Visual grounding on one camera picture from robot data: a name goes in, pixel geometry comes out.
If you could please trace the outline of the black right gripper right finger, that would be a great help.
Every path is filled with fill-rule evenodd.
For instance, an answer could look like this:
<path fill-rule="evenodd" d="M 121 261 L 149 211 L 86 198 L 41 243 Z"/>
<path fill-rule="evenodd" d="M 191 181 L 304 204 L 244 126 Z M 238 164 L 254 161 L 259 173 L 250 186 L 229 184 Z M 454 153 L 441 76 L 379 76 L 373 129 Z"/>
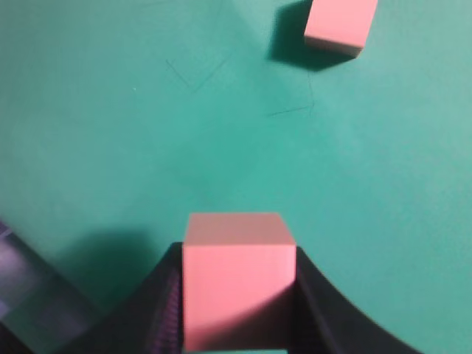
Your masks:
<path fill-rule="evenodd" d="M 419 351 L 393 336 L 354 306 L 296 248 L 288 353 L 415 354 Z"/>

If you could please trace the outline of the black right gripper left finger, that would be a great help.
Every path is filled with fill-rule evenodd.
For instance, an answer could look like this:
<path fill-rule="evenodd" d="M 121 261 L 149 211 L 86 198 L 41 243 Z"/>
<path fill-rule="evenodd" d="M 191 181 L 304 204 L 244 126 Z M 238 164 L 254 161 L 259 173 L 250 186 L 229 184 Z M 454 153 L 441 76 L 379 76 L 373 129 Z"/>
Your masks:
<path fill-rule="evenodd" d="M 94 328 L 85 353 L 181 353 L 182 243 L 172 243 L 157 266 L 116 311 Z"/>

